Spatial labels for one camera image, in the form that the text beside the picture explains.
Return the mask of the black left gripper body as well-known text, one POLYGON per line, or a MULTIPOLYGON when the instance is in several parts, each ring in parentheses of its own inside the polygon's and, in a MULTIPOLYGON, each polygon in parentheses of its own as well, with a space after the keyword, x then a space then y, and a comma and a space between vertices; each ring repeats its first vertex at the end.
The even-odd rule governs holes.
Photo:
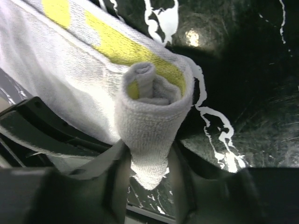
POLYGON ((54 159, 88 161, 109 148, 62 120, 39 97, 0 111, 1 167, 53 167, 54 159))

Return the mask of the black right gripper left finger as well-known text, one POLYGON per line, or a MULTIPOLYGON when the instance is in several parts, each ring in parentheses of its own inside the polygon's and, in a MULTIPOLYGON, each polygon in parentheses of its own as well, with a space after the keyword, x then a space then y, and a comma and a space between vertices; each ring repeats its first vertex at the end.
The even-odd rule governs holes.
POLYGON ((87 164, 62 174, 53 168, 0 171, 3 224, 122 224, 130 152, 123 141, 87 164))

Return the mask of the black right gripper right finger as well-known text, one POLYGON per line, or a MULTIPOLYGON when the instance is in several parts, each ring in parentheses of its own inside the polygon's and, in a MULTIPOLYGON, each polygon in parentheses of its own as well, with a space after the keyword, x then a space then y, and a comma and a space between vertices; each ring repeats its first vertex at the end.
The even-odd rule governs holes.
POLYGON ((178 224, 296 224, 297 168, 244 168, 230 173, 178 143, 168 164, 178 224))

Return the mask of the yellow-green and grey towel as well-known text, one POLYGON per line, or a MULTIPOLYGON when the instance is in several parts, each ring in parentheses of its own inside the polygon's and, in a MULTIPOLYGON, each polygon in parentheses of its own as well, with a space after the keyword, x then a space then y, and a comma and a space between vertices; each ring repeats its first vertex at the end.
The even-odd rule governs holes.
POLYGON ((189 63, 88 0, 3 0, 0 66, 75 128, 123 140, 147 190, 193 98, 189 63))

